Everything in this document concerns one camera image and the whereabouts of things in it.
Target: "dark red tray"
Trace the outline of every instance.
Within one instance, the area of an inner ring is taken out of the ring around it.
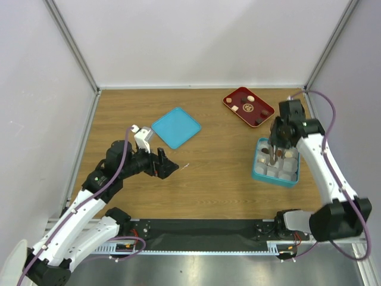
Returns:
[[[247,98],[249,95],[254,97],[254,102],[246,100],[243,102],[244,98]],[[231,98],[232,102],[227,103],[226,99]],[[223,99],[224,105],[226,105],[230,110],[235,105],[238,107],[237,111],[232,110],[235,114],[237,114],[244,122],[250,125],[250,127],[257,128],[267,119],[269,119],[274,113],[275,110],[273,107],[268,105],[265,101],[263,101],[260,97],[255,95],[247,88],[238,88],[233,91],[227,97]],[[265,110],[268,114],[262,114],[262,111]]]

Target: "wooden surface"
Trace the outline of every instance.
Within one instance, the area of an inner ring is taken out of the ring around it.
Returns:
[[[124,188],[98,216],[112,207],[135,218],[264,219],[284,209],[317,210],[320,196],[304,161],[300,181],[291,189],[251,178],[255,145],[260,137],[268,137],[274,117],[256,129],[249,127],[222,103],[233,90],[103,91],[73,197],[111,143],[124,138],[127,127],[151,126],[173,108],[181,107],[201,124],[201,131],[177,150],[171,150],[158,136],[151,141],[151,148],[163,147],[180,169],[188,167],[165,180],[144,173],[126,179]],[[277,115],[278,102],[297,89],[252,91],[274,107]]]

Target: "white wall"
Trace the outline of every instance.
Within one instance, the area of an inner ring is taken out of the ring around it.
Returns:
[[[58,211],[94,93],[43,1],[2,1],[0,26],[1,268]]]
[[[371,200],[368,225],[373,256],[381,266],[380,12],[379,0],[360,1],[311,89],[325,93],[336,105],[330,147],[348,182],[360,197]],[[312,98],[327,127],[329,106],[321,98]]]
[[[56,0],[100,86],[303,85],[348,0]]]

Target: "blue tray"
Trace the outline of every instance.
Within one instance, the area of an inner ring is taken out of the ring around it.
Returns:
[[[300,154],[298,155],[298,170],[296,171],[296,181],[287,181],[279,178],[274,178],[267,175],[258,174],[255,171],[255,162],[257,161],[257,151],[258,151],[258,144],[261,141],[268,141],[268,138],[260,138],[257,142],[257,146],[255,146],[255,155],[254,155],[254,162],[252,165],[251,170],[251,177],[255,180],[278,185],[278,186],[285,186],[287,188],[292,188],[299,182],[299,174],[300,174]]]
[[[176,107],[152,124],[152,129],[171,149],[177,149],[199,132],[201,125]]]

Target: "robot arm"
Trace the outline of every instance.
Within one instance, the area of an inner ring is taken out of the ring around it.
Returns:
[[[275,118],[270,130],[271,161],[276,161],[275,154],[278,148],[296,147],[314,176],[323,205],[315,213],[302,210],[282,212],[285,228],[310,233],[317,241],[359,236],[363,226],[343,195],[342,189],[336,183],[332,171],[343,182],[349,197],[358,207],[365,221],[371,212],[371,204],[367,198],[358,198],[326,145],[324,152],[332,165],[332,170],[328,168],[321,147],[325,134],[322,125],[317,119],[305,118],[305,111],[300,100],[280,102],[279,110],[280,116]]]
[[[132,132],[135,133],[137,150],[134,152],[131,143],[127,142],[126,159],[112,184],[104,192],[93,197],[99,190],[105,188],[115,175],[121,164],[125,141],[112,143],[107,150],[106,158],[101,160],[96,169],[89,174],[72,205],[56,225],[33,248],[28,249],[26,266],[33,259],[35,261],[27,276],[38,286],[64,285],[72,271],[94,249],[131,230],[131,217],[122,210],[113,208],[106,212],[96,226],[81,234],[93,216],[123,188],[124,179],[140,172],[165,179],[179,168],[165,156],[162,148],[157,149],[157,155],[151,151],[149,141],[153,131],[150,128],[140,129],[134,125]]]

